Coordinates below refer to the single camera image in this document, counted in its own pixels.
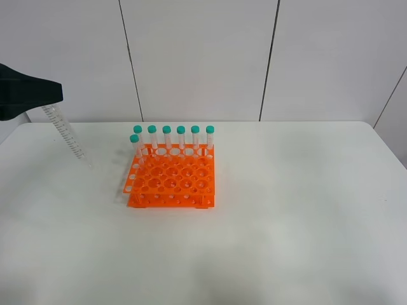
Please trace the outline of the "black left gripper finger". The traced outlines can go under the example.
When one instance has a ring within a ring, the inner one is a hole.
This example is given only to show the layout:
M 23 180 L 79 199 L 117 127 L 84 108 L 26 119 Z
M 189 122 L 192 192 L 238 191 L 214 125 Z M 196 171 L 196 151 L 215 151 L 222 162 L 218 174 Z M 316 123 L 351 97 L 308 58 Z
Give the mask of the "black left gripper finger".
M 37 107 L 63 101 L 62 85 L 35 78 L 1 64 L 1 121 L 9 121 Z

